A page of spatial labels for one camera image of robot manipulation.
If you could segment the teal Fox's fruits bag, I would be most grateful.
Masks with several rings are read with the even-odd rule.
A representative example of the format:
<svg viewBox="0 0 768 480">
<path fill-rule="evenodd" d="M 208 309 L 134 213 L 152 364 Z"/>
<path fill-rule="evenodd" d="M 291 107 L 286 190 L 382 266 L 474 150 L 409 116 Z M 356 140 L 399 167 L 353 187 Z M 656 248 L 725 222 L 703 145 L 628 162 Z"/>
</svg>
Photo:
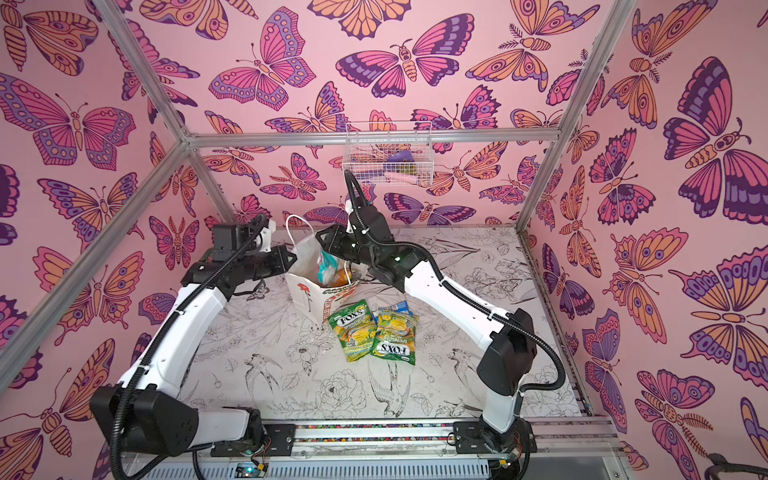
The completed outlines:
<svg viewBox="0 0 768 480">
<path fill-rule="evenodd" d="M 339 259 L 321 250 L 317 260 L 318 284 L 322 287 L 330 287 L 330 283 L 339 268 Z"/>
</svg>

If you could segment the orange Fox's candy bag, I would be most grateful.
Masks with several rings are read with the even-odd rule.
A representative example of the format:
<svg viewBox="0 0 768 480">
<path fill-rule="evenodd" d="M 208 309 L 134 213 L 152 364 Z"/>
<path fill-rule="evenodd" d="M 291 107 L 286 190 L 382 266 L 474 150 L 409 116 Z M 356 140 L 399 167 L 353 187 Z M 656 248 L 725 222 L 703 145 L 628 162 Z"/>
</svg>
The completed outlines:
<svg viewBox="0 0 768 480">
<path fill-rule="evenodd" d="M 354 282 L 354 275 L 351 270 L 338 270 L 334 275 L 330 287 L 338 288 L 346 285 L 350 285 Z"/>
</svg>

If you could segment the white paper bag with flower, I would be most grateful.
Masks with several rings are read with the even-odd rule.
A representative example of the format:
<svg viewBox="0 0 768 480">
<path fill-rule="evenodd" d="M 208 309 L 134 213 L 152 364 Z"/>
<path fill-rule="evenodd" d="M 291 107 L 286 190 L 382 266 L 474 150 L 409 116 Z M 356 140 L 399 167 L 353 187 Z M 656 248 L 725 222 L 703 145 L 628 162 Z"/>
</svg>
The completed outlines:
<svg viewBox="0 0 768 480">
<path fill-rule="evenodd" d="M 303 217 L 287 214 L 285 227 L 296 256 L 286 274 L 291 298 L 300 313 L 322 323 L 350 300 L 367 268 L 325 252 Z"/>
</svg>

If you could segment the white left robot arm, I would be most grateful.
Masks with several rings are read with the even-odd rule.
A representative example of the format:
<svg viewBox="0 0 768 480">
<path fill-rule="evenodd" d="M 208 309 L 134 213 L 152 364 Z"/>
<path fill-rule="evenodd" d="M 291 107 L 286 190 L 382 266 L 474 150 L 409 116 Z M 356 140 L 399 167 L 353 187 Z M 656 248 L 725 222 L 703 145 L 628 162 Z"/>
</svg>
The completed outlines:
<svg viewBox="0 0 768 480">
<path fill-rule="evenodd" d="M 281 245 L 229 258 L 212 255 L 189 268 L 176 303 L 146 349 L 116 385 L 98 388 L 90 400 L 114 455 L 174 457 L 221 442 L 260 443 L 262 424 L 256 410 L 199 410 L 179 395 L 206 331 L 237 288 L 283 275 L 296 260 Z"/>
</svg>

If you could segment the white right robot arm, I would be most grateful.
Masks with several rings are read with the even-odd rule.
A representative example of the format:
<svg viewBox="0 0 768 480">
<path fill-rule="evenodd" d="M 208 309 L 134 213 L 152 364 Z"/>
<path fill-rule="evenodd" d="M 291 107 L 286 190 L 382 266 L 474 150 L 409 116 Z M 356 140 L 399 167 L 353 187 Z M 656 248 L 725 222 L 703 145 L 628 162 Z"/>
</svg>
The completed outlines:
<svg viewBox="0 0 768 480">
<path fill-rule="evenodd" d="M 323 251 L 367 266 L 380 283 L 429 305 L 468 335 L 483 350 L 476 367 L 487 388 L 482 423 L 498 436 L 508 434 L 520 417 L 522 381 L 537 355 L 530 316 L 499 308 L 443 274 L 425 247 L 395 240 L 374 207 L 350 213 L 349 220 L 315 234 Z"/>
</svg>

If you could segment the green Fox's spring tea bag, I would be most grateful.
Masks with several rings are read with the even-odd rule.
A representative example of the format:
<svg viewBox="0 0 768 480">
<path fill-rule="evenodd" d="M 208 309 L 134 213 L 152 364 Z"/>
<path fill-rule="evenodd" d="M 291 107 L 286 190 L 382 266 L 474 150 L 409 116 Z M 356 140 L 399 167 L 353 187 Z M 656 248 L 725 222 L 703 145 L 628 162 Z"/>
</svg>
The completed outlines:
<svg viewBox="0 0 768 480">
<path fill-rule="evenodd" d="M 328 317 L 328 322 L 347 362 L 355 362 L 371 352 L 377 325 L 365 300 L 342 307 Z"/>
</svg>

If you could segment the blue snack packet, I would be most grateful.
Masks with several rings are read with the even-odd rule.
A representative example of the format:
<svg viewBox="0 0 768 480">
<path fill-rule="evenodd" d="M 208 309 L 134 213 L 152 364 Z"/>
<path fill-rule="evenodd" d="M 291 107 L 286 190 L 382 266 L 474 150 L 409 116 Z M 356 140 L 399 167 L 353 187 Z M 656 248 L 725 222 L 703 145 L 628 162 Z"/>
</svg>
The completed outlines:
<svg viewBox="0 0 768 480">
<path fill-rule="evenodd" d="M 405 300 L 387 307 L 387 310 L 391 310 L 391 311 L 406 314 L 406 315 L 413 315 L 413 312 L 410 309 L 408 302 Z"/>
</svg>

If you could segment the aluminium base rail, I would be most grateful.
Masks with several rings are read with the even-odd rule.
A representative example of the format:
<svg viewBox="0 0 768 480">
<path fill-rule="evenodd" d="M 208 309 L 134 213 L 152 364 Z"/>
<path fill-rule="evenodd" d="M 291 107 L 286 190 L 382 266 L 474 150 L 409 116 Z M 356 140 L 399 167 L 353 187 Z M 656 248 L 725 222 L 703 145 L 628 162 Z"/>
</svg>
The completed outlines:
<svg viewBox="0 0 768 480">
<path fill-rule="evenodd" d="M 494 451 L 475 419 L 268 421 L 264 447 L 172 457 L 150 479 L 630 479 L 606 420 L 534 418 Z"/>
</svg>

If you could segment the aluminium frame post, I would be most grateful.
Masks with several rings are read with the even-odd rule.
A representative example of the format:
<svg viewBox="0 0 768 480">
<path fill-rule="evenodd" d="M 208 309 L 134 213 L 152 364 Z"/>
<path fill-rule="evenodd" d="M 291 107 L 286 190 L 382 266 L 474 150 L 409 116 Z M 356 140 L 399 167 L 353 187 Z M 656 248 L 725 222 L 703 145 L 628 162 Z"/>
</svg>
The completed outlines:
<svg viewBox="0 0 768 480">
<path fill-rule="evenodd" d="M 515 227 L 518 234 L 527 229 L 536 210 L 537 202 L 542 198 L 544 190 L 551 179 L 554 170 L 560 165 L 560 160 L 568 141 L 575 131 L 576 125 L 585 112 L 588 100 L 599 80 L 600 74 L 614 53 L 616 44 L 624 29 L 625 24 L 636 6 L 635 0 L 615 1 L 601 27 L 601 30 L 592 44 L 588 60 L 583 67 L 569 104 L 564 110 L 563 117 L 558 126 L 558 137 L 547 149 L 537 175 L 532 184 L 527 199 L 520 211 Z"/>
</svg>

